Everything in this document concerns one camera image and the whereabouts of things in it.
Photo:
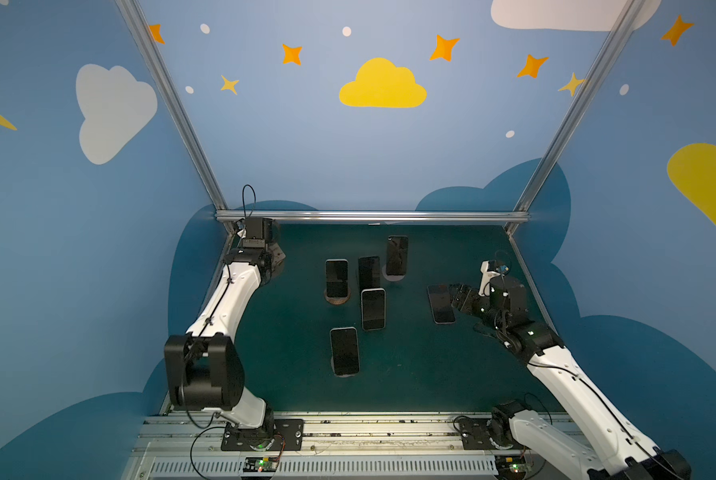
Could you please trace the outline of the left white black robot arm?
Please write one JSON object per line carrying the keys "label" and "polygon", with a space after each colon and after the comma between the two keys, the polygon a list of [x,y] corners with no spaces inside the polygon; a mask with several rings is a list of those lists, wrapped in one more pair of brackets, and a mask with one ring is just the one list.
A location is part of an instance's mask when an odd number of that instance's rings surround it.
{"label": "left white black robot arm", "polygon": [[277,231],[270,218],[243,221],[238,244],[225,255],[204,309],[184,334],[170,336],[164,346],[171,404],[226,420],[233,448],[265,449],[275,440],[273,410],[246,388],[235,337],[254,292],[283,268]]}

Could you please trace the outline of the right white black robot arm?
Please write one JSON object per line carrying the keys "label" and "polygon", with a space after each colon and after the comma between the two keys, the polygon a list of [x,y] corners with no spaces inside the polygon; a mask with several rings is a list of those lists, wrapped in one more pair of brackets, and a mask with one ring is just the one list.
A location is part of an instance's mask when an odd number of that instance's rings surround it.
{"label": "right white black robot arm", "polygon": [[584,373],[547,324],[530,319],[526,289],[495,276],[480,288],[447,286],[453,309],[478,318],[537,378],[584,435],[580,443],[515,400],[493,408],[488,439],[501,449],[527,448],[570,479],[688,479],[689,462],[661,449],[634,426]]}

